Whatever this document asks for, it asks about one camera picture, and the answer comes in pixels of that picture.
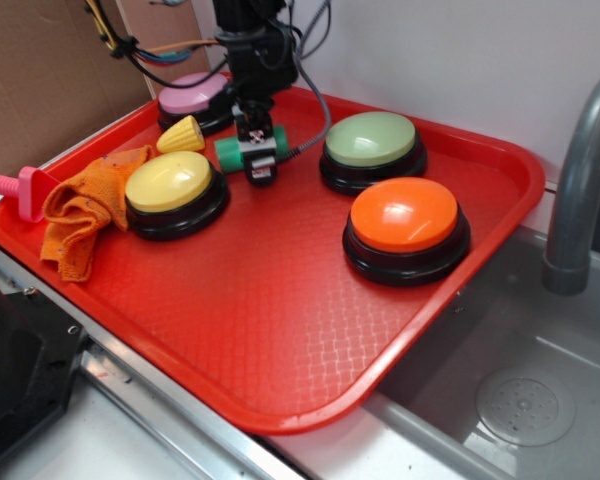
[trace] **drain strainer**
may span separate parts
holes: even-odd
[[[524,447],[555,442],[575,418],[567,388],[541,370],[498,370],[482,381],[476,395],[478,415],[501,439]]]

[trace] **tray rim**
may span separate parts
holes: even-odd
[[[332,96],[325,97],[331,105],[338,106],[345,110],[349,109],[354,111],[354,113],[360,113],[360,108],[368,111],[382,110],[376,107],[362,105]],[[316,104],[310,103],[310,100],[314,98],[311,92],[299,87],[293,87],[289,91],[282,92],[282,94],[277,97],[277,99],[281,102],[295,98],[306,100],[307,103],[310,104],[310,108],[316,109]],[[148,102],[136,111],[115,122],[110,127],[99,132],[93,138],[89,139],[89,141],[79,144],[74,149],[67,152],[66,155],[59,156],[52,164],[54,173],[56,169],[60,172],[65,172],[69,168],[71,162],[75,161],[76,158],[80,158],[81,156],[92,159],[102,154],[109,153],[109,151],[100,151],[99,153],[97,148],[98,142],[101,141],[101,139],[106,135],[124,136],[128,134],[130,130],[137,130],[138,125],[136,125],[134,122],[142,122],[142,125],[147,126],[150,125],[151,122],[155,120],[153,117],[153,112],[156,110],[156,106],[157,100]],[[544,171],[538,162],[538,159],[529,151],[505,140],[495,139],[482,134],[469,132],[456,127],[441,125],[412,116],[409,116],[409,119],[413,121],[417,128],[429,130],[433,129],[436,132],[444,134],[445,136],[453,138],[457,141],[465,142],[467,144],[476,144],[479,146],[488,145],[490,148],[513,155],[518,161],[515,165],[516,169],[519,170],[517,175],[523,175],[526,177],[524,185],[522,185],[522,181],[514,181],[516,186],[521,190],[521,195],[518,198],[518,201],[513,208],[511,208],[508,213],[501,218],[498,224],[494,228],[490,229],[488,234],[481,240],[481,242],[472,248],[467,260],[463,261],[454,270],[454,272],[452,272],[445,280],[441,281],[439,288],[436,290],[435,296],[447,298],[448,300],[437,302],[437,304],[432,305],[431,299],[429,299],[429,301],[427,301],[416,312],[416,314],[411,317],[411,320],[404,325],[402,329],[400,329],[397,336],[394,337],[394,339],[390,341],[383,350],[380,351],[376,358],[369,363],[367,368],[362,371],[355,381],[351,383],[349,387],[347,387],[338,397],[334,398],[326,405],[311,411],[298,413],[293,416],[273,415],[254,411],[253,409],[247,408],[244,403],[240,403],[240,405],[238,405],[235,397],[230,397],[224,392],[222,392],[222,395],[217,396],[218,392],[216,392],[214,399],[221,401],[218,401],[215,405],[212,405],[212,408],[215,407],[217,411],[221,410],[220,414],[222,416],[240,428],[261,434],[275,435],[300,433],[302,431],[316,428],[328,422],[335,421],[356,407],[364,400],[364,398],[366,398],[368,394],[371,393],[373,387],[381,380],[383,375],[386,374],[392,365],[395,364],[404,354],[404,352],[406,352],[415,343],[418,337],[424,332],[426,327],[446,307],[455,293],[461,289],[462,286],[464,286],[488,261],[491,255],[518,227],[527,213],[529,213],[529,211],[531,211],[533,207],[540,201],[545,188]],[[0,201],[0,212],[3,209],[8,208],[8,205],[8,200]],[[5,243],[6,244],[0,243],[0,245],[13,256],[15,256],[16,259],[24,263],[29,269],[36,273],[35,264],[38,263],[37,258],[21,258],[23,252],[21,251],[19,243],[15,239],[9,241],[9,238],[7,237]],[[85,294],[83,289],[77,285],[64,284],[59,280],[59,278],[45,278],[44,275],[42,275],[42,278],[53,288],[61,292],[65,297],[72,301],[72,303],[76,303],[81,300],[84,302],[85,299],[87,302],[89,301],[87,298],[88,296]],[[76,305],[78,308],[83,309],[80,304],[76,303]],[[97,318],[90,312],[87,313],[89,313],[95,321],[98,321]],[[213,389],[218,390],[218,385],[211,382],[206,375],[201,376],[201,379],[202,383],[206,382],[207,384],[211,385]],[[195,392],[190,393],[202,399],[203,401],[205,400],[204,395],[199,395]]]

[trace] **microfiber towel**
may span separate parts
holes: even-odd
[[[103,156],[51,191],[43,205],[49,225],[40,259],[57,262],[62,280],[89,279],[97,235],[102,228],[113,222],[122,231],[128,229],[125,185],[152,155],[151,147],[146,145]]]

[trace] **plastic tray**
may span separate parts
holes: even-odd
[[[375,110],[329,98],[334,121]],[[323,124],[311,93],[276,97],[292,145]],[[153,144],[152,102],[50,165],[62,180],[95,158]],[[352,198],[323,185],[321,146],[279,168],[268,188],[229,176],[231,202],[182,240],[142,240],[110,226],[91,279],[65,284],[39,260],[45,221],[0,202],[0,245],[230,422],[260,434],[301,432],[358,405],[484,264],[544,190],[533,155],[509,143],[411,118],[429,152],[426,177],[449,188],[472,228],[468,257],[417,288],[370,283],[346,265],[341,237]],[[216,161],[214,140],[206,151]]]

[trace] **gray cable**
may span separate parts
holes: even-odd
[[[326,9],[330,5],[331,5],[331,0],[324,0],[324,2],[320,6],[320,8],[316,12],[316,14],[313,16],[311,22],[309,23],[309,26],[307,27],[305,34],[302,36],[302,39],[300,40],[300,43],[296,47],[296,50],[294,51],[294,55],[293,55],[296,68],[298,69],[298,73],[304,79],[304,81],[307,82],[307,85],[309,85],[309,88],[311,89],[313,94],[316,96],[316,98],[318,99],[318,102],[320,103],[320,106],[322,107],[322,111],[323,111],[324,117],[325,117],[325,125],[324,125],[322,131],[317,136],[312,138],[311,140],[303,143],[302,145],[294,148],[293,150],[290,150],[286,154],[276,157],[277,163],[281,163],[281,162],[290,160],[291,158],[299,155],[301,152],[305,151],[306,149],[312,147],[313,145],[315,145],[316,143],[321,141],[327,135],[327,133],[329,133],[329,130],[331,129],[331,122],[332,122],[331,121],[331,112],[329,110],[329,106],[327,105],[327,101],[325,100],[325,98],[322,95],[322,93],[320,92],[320,90],[318,90],[318,87],[313,82],[311,77],[309,77],[309,75],[307,74],[307,72],[305,71],[305,69],[302,65],[302,56],[303,56],[303,52],[304,52],[305,43],[307,42],[307,39],[311,35],[311,32],[315,28],[316,24],[320,20],[320,17],[324,14]]]

